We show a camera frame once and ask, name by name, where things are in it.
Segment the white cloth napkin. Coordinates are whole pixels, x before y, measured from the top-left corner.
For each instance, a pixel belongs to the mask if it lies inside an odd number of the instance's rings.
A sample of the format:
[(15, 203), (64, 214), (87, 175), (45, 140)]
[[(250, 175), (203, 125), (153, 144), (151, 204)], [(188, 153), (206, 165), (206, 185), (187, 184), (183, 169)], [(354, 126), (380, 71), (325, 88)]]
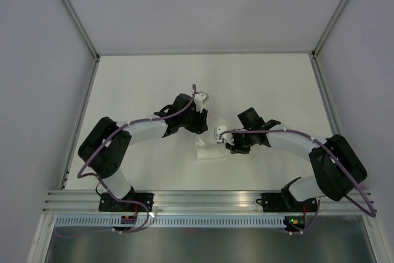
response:
[(215, 138), (216, 129), (228, 124), (229, 122), (220, 116), (212, 116), (207, 120), (208, 130), (195, 137), (197, 161), (218, 160), (230, 156), (230, 151), (224, 144), (218, 144)]

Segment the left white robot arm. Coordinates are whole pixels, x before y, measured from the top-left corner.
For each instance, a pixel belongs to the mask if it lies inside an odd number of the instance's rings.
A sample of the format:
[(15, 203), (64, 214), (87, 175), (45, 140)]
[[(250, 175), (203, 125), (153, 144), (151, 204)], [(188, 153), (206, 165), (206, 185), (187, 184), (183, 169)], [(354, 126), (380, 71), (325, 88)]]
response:
[[(205, 92), (191, 96), (181, 93), (172, 104), (149, 118), (130, 122), (101, 118), (78, 149), (84, 165), (77, 178), (96, 177), (113, 196), (113, 204), (120, 211), (130, 210), (134, 205), (134, 189), (120, 169), (129, 146), (171, 136), (180, 128), (194, 134), (206, 132), (208, 110), (204, 104), (208, 98)], [(85, 173), (86, 168), (91, 168), (93, 173)]]

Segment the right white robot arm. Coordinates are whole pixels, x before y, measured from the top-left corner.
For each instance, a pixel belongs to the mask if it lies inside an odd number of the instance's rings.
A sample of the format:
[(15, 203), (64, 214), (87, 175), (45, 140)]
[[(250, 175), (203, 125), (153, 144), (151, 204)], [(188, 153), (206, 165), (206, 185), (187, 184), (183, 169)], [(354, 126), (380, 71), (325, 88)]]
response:
[(241, 129), (216, 129), (218, 143), (232, 154), (248, 154), (255, 145), (277, 148), (309, 162), (312, 175), (297, 177), (281, 189), (281, 204), (294, 211), (311, 198), (328, 197), (340, 201), (368, 174), (347, 140), (338, 134), (313, 137), (289, 129), (280, 121), (265, 121), (254, 108), (238, 115)]

